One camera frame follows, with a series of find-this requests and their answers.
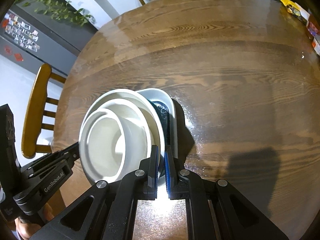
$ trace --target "round wooden table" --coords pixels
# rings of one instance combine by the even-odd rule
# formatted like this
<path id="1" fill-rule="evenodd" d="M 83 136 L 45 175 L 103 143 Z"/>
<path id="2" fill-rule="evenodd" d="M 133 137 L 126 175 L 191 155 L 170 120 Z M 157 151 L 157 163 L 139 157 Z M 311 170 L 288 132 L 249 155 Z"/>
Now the round wooden table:
<path id="1" fill-rule="evenodd" d="M 75 62 L 53 150 L 78 140 L 103 93 L 160 88 L 175 101 L 179 158 L 229 180 L 290 239 L 320 209 L 320 71 L 301 22 L 270 0 L 155 0 L 104 25 Z M 80 162 L 61 192 L 90 187 Z M 140 201 L 134 239 L 187 239 L 184 201 Z"/>

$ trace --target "hanging plant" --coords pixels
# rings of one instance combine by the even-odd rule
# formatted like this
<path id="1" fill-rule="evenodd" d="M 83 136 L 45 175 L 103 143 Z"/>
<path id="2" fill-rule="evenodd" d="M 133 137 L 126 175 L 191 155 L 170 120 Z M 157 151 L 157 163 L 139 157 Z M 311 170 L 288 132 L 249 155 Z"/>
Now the hanging plant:
<path id="1" fill-rule="evenodd" d="M 38 1 L 44 5 L 44 9 L 36 8 L 35 12 L 49 15 L 51 19 L 61 21 L 68 20 L 74 24 L 83 26 L 89 19 L 93 19 L 93 16 L 90 14 L 82 15 L 81 12 L 84 11 L 84 8 L 75 10 L 71 5 L 71 1 L 65 0 L 15 0 L 15 4 L 24 2 L 23 7 L 30 6 L 32 3 Z"/>

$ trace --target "white bowl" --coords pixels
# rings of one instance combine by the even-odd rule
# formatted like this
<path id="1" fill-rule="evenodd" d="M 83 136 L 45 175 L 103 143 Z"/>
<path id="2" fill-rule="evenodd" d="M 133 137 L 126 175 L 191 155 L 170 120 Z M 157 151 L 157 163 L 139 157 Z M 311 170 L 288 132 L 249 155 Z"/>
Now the white bowl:
<path id="1" fill-rule="evenodd" d="M 162 130 L 160 119 L 156 113 L 156 110 L 151 105 L 151 103 L 147 99 L 145 99 L 142 95 L 140 95 L 135 91 L 132 91 L 129 89 L 115 89 L 100 96 L 89 108 L 81 124 L 81 127 L 83 127 L 87 117 L 90 114 L 92 114 L 95 110 L 97 110 L 102 104 L 116 98 L 126 99 L 134 103 L 142 111 L 142 114 L 147 120 L 149 129 L 154 137 L 154 143 L 159 148 L 159 154 L 161 155 L 159 156 L 159 161 L 161 159 L 163 160 L 165 145 L 164 145 L 164 133 Z"/>
<path id="2" fill-rule="evenodd" d="M 126 148 L 123 126 L 109 109 L 94 111 L 80 129 L 80 159 L 90 182 L 116 181 L 124 167 Z"/>
<path id="3" fill-rule="evenodd" d="M 101 108 L 106 108 L 106 109 L 110 109 L 111 111 L 113 111 L 118 116 L 118 118 L 120 119 L 122 124 L 126 123 L 127 125 L 132 126 L 132 124 L 130 124 L 130 122 L 133 122 L 134 125 L 137 125 L 143 129 L 143 131 L 140 134 L 138 134 L 138 133 L 132 134 L 132 138 L 142 136 L 142 133 L 143 133 L 143 136 L 146 136 L 146 138 L 147 138 L 147 150 L 145 152 L 140 152 L 139 156 L 135 155 L 135 156 L 127 156 L 126 157 L 126 158 L 131 158 L 132 165 L 134 167 L 136 167 L 135 169 L 133 169 L 131 171 L 137 170 L 139 168 L 140 161 L 142 159 L 150 157 L 151 146 L 154 144 L 154 138 L 153 138 L 153 135 L 149 129 L 147 120 L 145 119 L 141 110 L 134 103 L 132 103 L 126 99 L 121 99 L 121 98 L 112 99 L 112 100 L 102 104 L 98 109 L 101 109 Z"/>
<path id="4" fill-rule="evenodd" d="M 100 106 L 113 111 L 119 118 L 126 141 L 124 167 L 118 179 L 131 171 L 139 169 L 140 161 L 149 158 L 154 143 L 147 121 L 134 103 L 125 99 L 112 99 Z"/>

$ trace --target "white plate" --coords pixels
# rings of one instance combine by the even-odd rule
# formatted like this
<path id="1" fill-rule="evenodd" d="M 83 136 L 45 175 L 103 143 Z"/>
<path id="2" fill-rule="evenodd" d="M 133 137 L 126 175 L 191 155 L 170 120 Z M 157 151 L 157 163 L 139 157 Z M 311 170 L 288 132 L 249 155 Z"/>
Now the white plate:
<path id="1" fill-rule="evenodd" d="M 101 109 L 101 108 L 110 109 L 120 118 L 120 120 L 122 120 L 121 119 L 121 117 L 122 117 L 123 119 L 125 119 L 124 121 L 126 123 L 128 121 L 133 122 L 135 125 L 143 128 L 144 136 L 146 136 L 146 138 L 147 138 L 147 146 L 148 147 L 147 147 L 147 150 L 145 152 L 143 152 L 143 158 L 137 158 L 137 159 L 139 159 L 138 166 L 136 168 L 136 170 L 137 170 L 139 168 L 140 161 L 142 159 L 150 157 L 151 146 L 154 143 L 153 135 L 150 132 L 147 120 L 145 119 L 143 113 L 140 111 L 140 109 L 134 103 L 132 103 L 126 99 L 121 99 L 121 98 L 112 99 L 112 100 L 102 104 L 99 107 L 99 109 Z M 135 137 L 139 137 L 142 135 L 140 133 L 135 134 L 134 131 L 132 131 L 132 136 L 133 136 L 133 138 L 135 138 Z"/>
<path id="2" fill-rule="evenodd" d="M 142 111 L 145 119 L 147 120 L 149 129 L 153 135 L 154 142 L 159 147 L 159 155 L 160 155 L 159 162 L 161 161 L 161 163 L 163 163 L 165 145 L 164 145 L 164 133 L 162 130 L 160 119 L 156 113 L 156 110 L 151 105 L 151 103 L 146 98 L 144 98 L 142 95 L 140 95 L 135 91 L 132 91 L 129 89 L 116 89 L 116 90 L 111 90 L 108 93 L 105 93 L 102 96 L 100 96 L 89 108 L 81 124 L 81 127 L 83 127 L 87 117 L 90 114 L 92 114 L 95 110 L 97 110 L 102 104 L 116 98 L 126 99 L 134 103 Z"/>
<path id="3" fill-rule="evenodd" d="M 115 181 L 121 174 L 126 152 L 125 133 L 109 109 L 94 111 L 80 129 L 81 165 L 91 183 Z"/>

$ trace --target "refrigerator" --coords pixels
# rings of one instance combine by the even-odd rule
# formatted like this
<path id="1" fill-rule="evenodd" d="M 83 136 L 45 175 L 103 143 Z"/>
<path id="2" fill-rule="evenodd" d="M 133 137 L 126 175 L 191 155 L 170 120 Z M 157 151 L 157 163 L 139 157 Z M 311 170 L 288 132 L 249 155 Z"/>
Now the refrigerator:
<path id="1" fill-rule="evenodd" d="M 97 29 L 90 23 L 80 27 L 58 22 L 34 11 L 34 6 L 11 6 L 0 24 L 0 54 L 32 73 L 48 63 L 54 73 L 67 77 Z"/>

